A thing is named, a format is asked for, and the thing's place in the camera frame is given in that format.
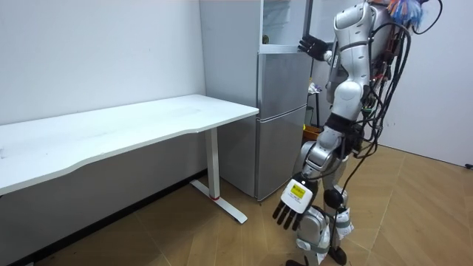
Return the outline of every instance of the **freezer door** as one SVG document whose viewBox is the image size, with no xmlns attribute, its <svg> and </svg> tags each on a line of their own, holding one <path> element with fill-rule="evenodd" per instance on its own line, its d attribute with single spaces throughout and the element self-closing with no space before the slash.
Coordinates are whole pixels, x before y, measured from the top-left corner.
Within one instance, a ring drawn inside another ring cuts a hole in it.
<svg viewBox="0 0 473 266">
<path fill-rule="evenodd" d="M 307 103 L 310 63 L 304 53 L 259 55 L 259 118 L 267 120 Z"/>
<path fill-rule="evenodd" d="M 302 145 L 305 106 L 258 122 L 256 198 L 263 200 L 289 180 Z"/>
</svg>

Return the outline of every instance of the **baseboard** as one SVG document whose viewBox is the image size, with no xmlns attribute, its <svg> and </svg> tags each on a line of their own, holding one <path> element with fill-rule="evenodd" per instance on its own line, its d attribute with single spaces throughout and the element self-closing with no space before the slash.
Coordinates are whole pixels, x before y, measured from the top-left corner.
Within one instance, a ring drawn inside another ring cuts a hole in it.
<svg viewBox="0 0 473 266">
<path fill-rule="evenodd" d="M 77 242 L 80 239 L 83 239 L 84 237 L 90 235 L 91 233 L 94 233 L 96 231 L 99 231 L 100 229 L 106 227 L 107 225 L 110 225 L 113 222 L 118 221 L 119 219 L 124 218 L 127 215 L 132 214 L 136 210 L 141 209 L 142 207 L 164 197 L 165 195 L 170 194 L 173 191 L 176 191 L 179 188 L 182 188 L 183 186 L 189 184 L 192 180 L 198 179 L 200 177 L 203 177 L 207 174 L 207 169 L 202 170 L 196 174 L 193 174 L 192 176 L 179 181 L 178 183 L 175 183 L 168 188 L 164 188 L 162 191 L 159 191 L 155 194 L 152 194 L 151 196 L 144 198 L 140 200 L 139 202 L 136 202 L 134 204 L 131 204 L 130 206 L 123 208 L 119 211 L 117 211 L 114 214 L 111 214 L 100 221 L 94 222 L 91 225 L 86 226 L 85 228 L 80 229 L 77 232 L 74 232 L 70 234 L 69 236 L 64 237 L 63 239 L 60 239 L 51 245 L 48 245 L 40 250 L 37 250 L 34 253 L 31 253 L 28 256 L 25 256 L 19 260 L 17 260 L 14 263 L 9 264 L 8 266 L 25 266 L 28 263 L 31 262 L 38 262 L 56 252 L 59 250 L 67 247 L 68 245 L 71 245 L 74 242 Z"/>
</svg>

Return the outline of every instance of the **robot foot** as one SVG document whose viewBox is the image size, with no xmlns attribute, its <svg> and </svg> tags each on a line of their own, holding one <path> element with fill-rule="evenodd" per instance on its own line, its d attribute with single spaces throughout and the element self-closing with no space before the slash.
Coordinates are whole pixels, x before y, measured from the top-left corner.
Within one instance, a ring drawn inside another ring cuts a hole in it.
<svg viewBox="0 0 473 266">
<path fill-rule="evenodd" d="M 330 249 L 328 250 L 328 254 L 338 265 L 347 264 L 347 254 L 340 247 L 338 247 L 337 249 L 330 247 Z"/>
<path fill-rule="evenodd" d="M 307 257 L 304 256 L 305 264 L 302 265 L 296 261 L 293 261 L 292 259 L 286 261 L 286 266 L 309 266 L 309 261 L 307 260 Z"/>
</svg>

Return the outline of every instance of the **laminate floor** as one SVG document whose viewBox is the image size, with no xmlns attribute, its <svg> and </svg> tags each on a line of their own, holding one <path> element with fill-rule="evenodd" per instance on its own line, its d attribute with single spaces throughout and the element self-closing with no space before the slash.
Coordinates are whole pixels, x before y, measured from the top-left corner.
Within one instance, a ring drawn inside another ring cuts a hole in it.
<svg viewBox="0 0 473 266">
<path fill-rule="evenodd" d="M 342 182 L 355 167 L 351 160 Z M 279 266 L 303 262 L 292 231 L 225 181 L 239 225 L 187 185 L 37 263 L 135 266 Z M 473 265 L 473 171 L 381 147 L 348 185 L 355 230 L 342 241 L 351 266 Z M 322 206 L 321 194 L 315 200 Z M 335 265 L 327 257 L 322 265 Z"/>
</svg>

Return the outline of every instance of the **table foot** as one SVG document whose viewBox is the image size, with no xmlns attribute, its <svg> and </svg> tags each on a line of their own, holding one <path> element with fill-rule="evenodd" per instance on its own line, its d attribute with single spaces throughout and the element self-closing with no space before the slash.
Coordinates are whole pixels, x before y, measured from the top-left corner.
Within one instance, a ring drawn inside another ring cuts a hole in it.
<svg viewBox="0 0 473 266">
<path fill-rule="evenodd" d="M 200 190 L 202 193 L 204 193 L 207 197 L 209 197 L 213 202 L 218 204 L 218 206 L 222 207 L 222 209 L 228 212 L 240 224 L 242 224 L 243 222 L 246 222 L 246 220 L 248 219 L 246 215 L 244 215 L 241 211 L 238 211 L 237 208 L 235 208 L 232 204 L 228 203 L 222 197 L 218 197 L 217 199 L 212 199 L 210 195 L 208 194 L 208 188 L 204 184 L 202 184 L 200 181 L 192 180 L 191 184 L 195 188 Z"/>
</svg>

